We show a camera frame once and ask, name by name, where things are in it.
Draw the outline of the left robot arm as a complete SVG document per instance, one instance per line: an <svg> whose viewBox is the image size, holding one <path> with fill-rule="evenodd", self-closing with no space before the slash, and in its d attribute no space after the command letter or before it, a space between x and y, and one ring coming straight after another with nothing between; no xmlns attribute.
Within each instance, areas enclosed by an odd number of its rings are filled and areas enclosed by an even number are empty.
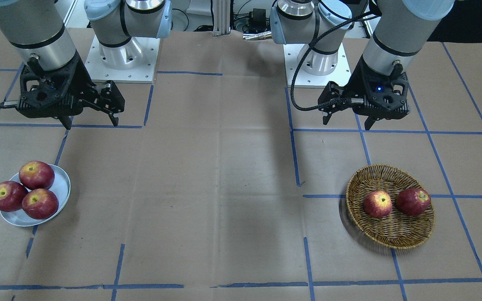
<svg viewBox="0 0 482 301"><path fill-rule="evenodd" d="M303 46L290 85L292 105L321 111L323 124L350 108L367 117L366 130L379 120L404 118L410 112L406 70L453 5L452 0L277 0L270 13L273 41ZM299 72L333 72L346 31L371 16L379 22L348 82L329 81L317 105L300 106L294 96Z"/></svg>

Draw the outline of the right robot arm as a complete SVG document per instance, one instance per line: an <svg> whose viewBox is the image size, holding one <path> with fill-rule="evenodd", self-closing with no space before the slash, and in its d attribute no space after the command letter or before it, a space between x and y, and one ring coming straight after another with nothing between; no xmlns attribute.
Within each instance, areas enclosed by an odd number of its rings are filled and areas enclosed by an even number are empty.
<svg viewBox="0 0 482 301"><path fill-rule="evenodd" d="M137 38L166 38L171 29L169 0L87 0L84 9L112 69L143 61ZM0 109L51 117L70 129L72 116L92 108L118 126L122 93L113 80L94 84L53 0L0 0L0 30L24 62L19 99L2 101Z"/></svg>

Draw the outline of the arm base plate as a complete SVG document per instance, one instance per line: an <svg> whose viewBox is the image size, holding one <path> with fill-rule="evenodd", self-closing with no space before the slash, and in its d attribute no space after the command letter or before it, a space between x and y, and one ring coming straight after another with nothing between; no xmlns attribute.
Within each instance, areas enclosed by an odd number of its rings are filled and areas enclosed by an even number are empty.
<svg viewBox="0 0 482 301"><path fill-rule="evenodd" d="M126 45L110 48L94 37L87 71L94 82L153 83L161 39L133 37Z"/></svg>
<svg viewBox="0 0 482 301"><path fill-rule="evenodd" d="M307 45L287 44L283 46L287 87L291 86L293 75ZM310 53L299 70L295 86L301 88L324 88L328 82L345 86L351 76L346 52L341 44L337 53L330 56Z"/></svg>

